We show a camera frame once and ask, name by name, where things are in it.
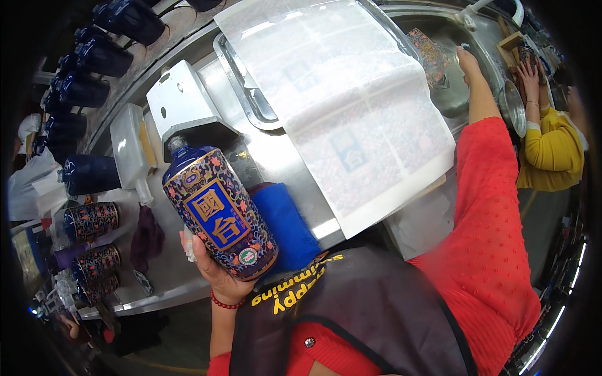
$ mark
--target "bottle neck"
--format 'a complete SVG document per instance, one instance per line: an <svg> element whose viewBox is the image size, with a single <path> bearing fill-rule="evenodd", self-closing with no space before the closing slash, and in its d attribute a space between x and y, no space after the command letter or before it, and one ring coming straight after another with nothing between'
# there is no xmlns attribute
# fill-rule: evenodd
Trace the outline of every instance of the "bottle neck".
<svg viewBox="0 0 602 376"><path fill-rule="evenodd" d="M172 153L174 158L183 156L190 146L182 136L174 136L167 143L167 148Z"/></svg>

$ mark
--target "stainless steel sink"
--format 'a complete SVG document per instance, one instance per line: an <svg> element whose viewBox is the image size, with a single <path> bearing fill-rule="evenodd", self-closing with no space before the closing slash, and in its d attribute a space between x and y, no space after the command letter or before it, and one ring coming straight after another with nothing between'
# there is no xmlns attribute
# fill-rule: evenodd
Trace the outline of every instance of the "stainless steel sink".
<svg viewBox="0 0 602 376"><path fill-rule="evenodd" d="M450 64L447 66L446 74L449 88L430 88L430 98L444 117L459 118L468 115L469 90L464 83L464 73L458 65L456 46L465 46L465 49L477 58L483 76L493 93L499 91L496 85L492 85L489 74L491 68L485 52L471 32L454 21L452 13L420 14L387 11L387 15L405 33L418 28L436 42L449 58Z"/></svg>

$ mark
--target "bottle label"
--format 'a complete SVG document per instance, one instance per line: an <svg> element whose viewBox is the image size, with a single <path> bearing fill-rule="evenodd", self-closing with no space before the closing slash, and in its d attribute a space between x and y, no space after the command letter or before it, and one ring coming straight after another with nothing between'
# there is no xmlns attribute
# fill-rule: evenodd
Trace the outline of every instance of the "bottle label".
<svg viewBox="0 0 602 376"><path fill-rule="evenodd" d="M220 251L237 243L250 231L249 224L217 178L187 198L184 205Z"/></svg>

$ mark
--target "decorated porcelain bottle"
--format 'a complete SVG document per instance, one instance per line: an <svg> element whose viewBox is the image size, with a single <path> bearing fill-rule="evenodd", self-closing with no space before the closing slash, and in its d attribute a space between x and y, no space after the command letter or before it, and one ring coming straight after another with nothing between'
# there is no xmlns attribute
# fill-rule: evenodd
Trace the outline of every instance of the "decorated porcelain bottle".
<svg viewBox="0 0 602 376"><path fill-rule="evenodd" d="M182 136L167 147L173 162L163 190L186 226L234 277L252 280L265 273L278 246L222 151L190 147Z"/></svg>

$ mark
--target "bracelet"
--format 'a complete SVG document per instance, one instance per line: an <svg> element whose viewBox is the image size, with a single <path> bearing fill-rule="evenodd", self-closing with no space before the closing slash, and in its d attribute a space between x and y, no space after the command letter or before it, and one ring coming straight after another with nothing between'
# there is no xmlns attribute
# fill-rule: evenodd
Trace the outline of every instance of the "bracelet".
<svg viewBox="0 0 602 376"><path fill-rule="evenodd" d="M209 297L211 297L211 301L213 303L216 303L218 306L220 306L221 308L225 308L225 309L237 309L240 306L242 306L244 304L245 298L243 298L240 303L235 304L235 305L230 305L230 304L223 304L221 301L219 301L215 295L213 295L213 290L209 291Z"/></svg>

